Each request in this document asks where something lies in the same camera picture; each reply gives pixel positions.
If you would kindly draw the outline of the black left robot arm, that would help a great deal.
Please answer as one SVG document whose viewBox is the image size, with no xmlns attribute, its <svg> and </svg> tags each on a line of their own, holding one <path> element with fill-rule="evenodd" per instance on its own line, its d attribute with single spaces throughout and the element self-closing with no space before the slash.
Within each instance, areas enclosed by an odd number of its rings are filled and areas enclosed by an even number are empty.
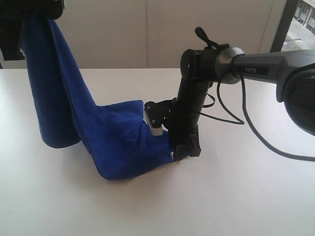
<svg viewBox="0 0 315 236">
<path fill-rule="evenodd" d="M 40 13 L 58 19 L 64 11 L 63 0 L 0 0 L 0 51 L 4 61 L 24 60 L 21 52 L 25 18 Z"/>
</svg>

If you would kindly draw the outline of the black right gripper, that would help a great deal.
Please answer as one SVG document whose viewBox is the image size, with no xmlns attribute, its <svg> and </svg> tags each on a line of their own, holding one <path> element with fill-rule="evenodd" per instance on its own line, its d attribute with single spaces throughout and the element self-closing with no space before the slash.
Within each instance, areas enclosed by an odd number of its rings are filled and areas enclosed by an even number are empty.
<svg viewBox="0 0 315 236">
<path fill-rule="evenodd" d="M 174 161 L 181 161 L 188 156 L 200 156 L 199 135 L 191 134 L 197 128 L 199 113 L 211 84 L 208 81 L 181 81 L 180 83 L 176 101 L 171 106 L 168 129 L 170 146 L 174 148 Z M 189 135 L 191 135 L 189 146 L 181 145 Z"/>
</svg>

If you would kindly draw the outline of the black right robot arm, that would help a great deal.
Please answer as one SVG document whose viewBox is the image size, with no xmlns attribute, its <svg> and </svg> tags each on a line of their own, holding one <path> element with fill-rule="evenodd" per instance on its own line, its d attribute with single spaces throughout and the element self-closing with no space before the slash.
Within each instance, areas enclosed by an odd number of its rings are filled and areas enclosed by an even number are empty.
<svg viewBox="0 0 315 236">
<path fill-rule="evenodd" d="M 291 120 L 315 132 L 315 52 L 300 50 L 247 55 L 241 49 L 186 50 L 180 61 L 181 83 L 171 108 L 170 140 L 175 160 L 201 152 L 198 120 L 211 84 L 243 84 L 245 79 L 276 85 L 276 99 Z"/>
</svg>

